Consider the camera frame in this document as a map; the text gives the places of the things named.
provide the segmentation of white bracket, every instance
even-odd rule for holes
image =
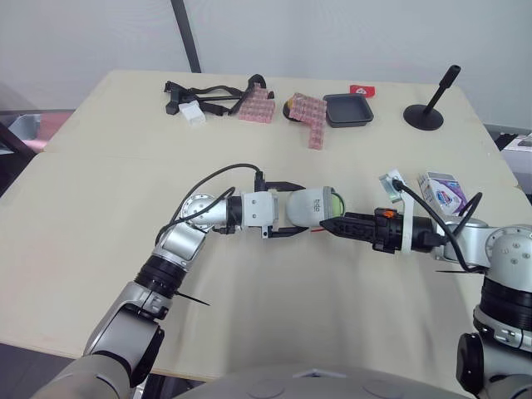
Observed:
[[[242,227],[260,227],[264,239],[278,219],[278,198],[269,191],[242,194]]]
[[[406,185],[405,180],[399,174],[397,169],[390,170],[384,176],[379,177],[382,187],[390,196],[390,201],[395,204],[402,201],[402,244],[401,252],[409,254],[412,247],[412,225],[414,224],[414,199],[404,191],[397,191],[392,184],[394,179],[400,180]]]

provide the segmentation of small carton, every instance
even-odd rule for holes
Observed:
[[[453,175],[426,172],[417,179],[423,198],[438,213],[458,215],[467,199]]]

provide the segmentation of black tray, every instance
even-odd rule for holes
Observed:
[[[327,122],[331,127],[364,126],[373,121],[373,112],[361,94],[327,94]]]

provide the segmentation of wooden table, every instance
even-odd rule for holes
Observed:
[[[321,97],[352,82],[266,78],[277,102],[271,125],[207,115],[205,126],[192,129],[165,114],[166,80],[244,88],[247,78],[114,71],[98,85],[0,199],[0,342],[80,356],[188,188],[237,161],[255,163],[270,180],[331,185],[362,213],[390,205],[378,176],[392,168],[415,190],[419,173],[452,173],[468,196],[484,192],[479,219],[532,221],[458,88],[438,105],[442,128],[424,132],[401,113],[434,87],[375,83],[375,120],[329,128],[322,151],[306,148],[308,128],[286,121],[280,108],[295,91]],[[229,172],[204,191],[216,195],[231,185],[251,191],[253,173]],[[210,234],[182,291],[211,306],[174,301],[155,370],[211,379],[264,364],[333,363],[462,392],[456,344],[473,331],[481,276],[435,273],[446,268],[456,266],[425,254],[376,253],[327,233],[271,240],[252,229]]]

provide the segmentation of round black base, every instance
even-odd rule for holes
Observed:
[[[443,116],[434,108],[428,114],[424,114],[423,110],[425,107],[422,105],[409,106],[403,112],[402,117],[417,129],[421,129],[422,131],[435,131],[443,125]]]

